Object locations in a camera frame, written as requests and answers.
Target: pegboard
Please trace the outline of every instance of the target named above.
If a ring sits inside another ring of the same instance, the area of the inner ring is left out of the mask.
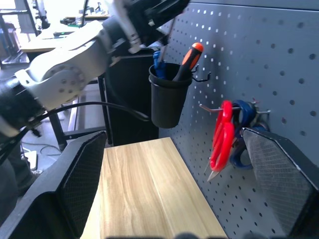
[[[162,26],[168,31],[170,22]],[[190,3],[175,23],[166,60],[181,63],[195,42],[204,45],[197,79],[187,93],[179,125],[170,136],[229,238],[245,233],[284,236],[258,189],[253,171],[228,166],[211,182],[204,169],[211,154],[223,100],[259,101],[264,120],[319,165],[319,13],[265,7]]]

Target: red scissors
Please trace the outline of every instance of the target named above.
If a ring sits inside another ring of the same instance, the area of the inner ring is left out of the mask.
[[[208,181],[225,168],[235,136],[235,128],[231,123],[232,103],[224,101],[221,108],[223,111],[218,115],[213,138],[213,152],[210,157],[212,173]]]

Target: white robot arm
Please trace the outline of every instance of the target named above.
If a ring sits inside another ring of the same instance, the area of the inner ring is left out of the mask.
[[[69,35],[63,47],[36,57],[28,69],[0,82],[0,134],[15,137],[35,117],[77,97],[108,70],[112,59],[165,39],[157,28],[181,14],[188,3],[108,0],[113,16],[86,24]]]

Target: pen holder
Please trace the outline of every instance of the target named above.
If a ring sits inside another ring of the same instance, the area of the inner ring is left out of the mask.
[[[149,69],[152,90],[152,122],[160,128],[173,128],[178,125],[186,99],[188,86],[192,82],[192,73],[182,81],[172,81],[180,65],[166,63],[166,80],[156,76],[154,65]]]

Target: orange screwdriver handle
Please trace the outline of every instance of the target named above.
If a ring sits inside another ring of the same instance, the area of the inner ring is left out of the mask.
[[[194,66],[197,64],[201,54],[204,51],[204,47],[200,43],[194,43],[191,46],[191,49],[188,51],[188,53],[185,55],[183,62],[179,68],[179,71],[173,81],[184,81],[187,80],[187,74],[189,70],[191,71]]]

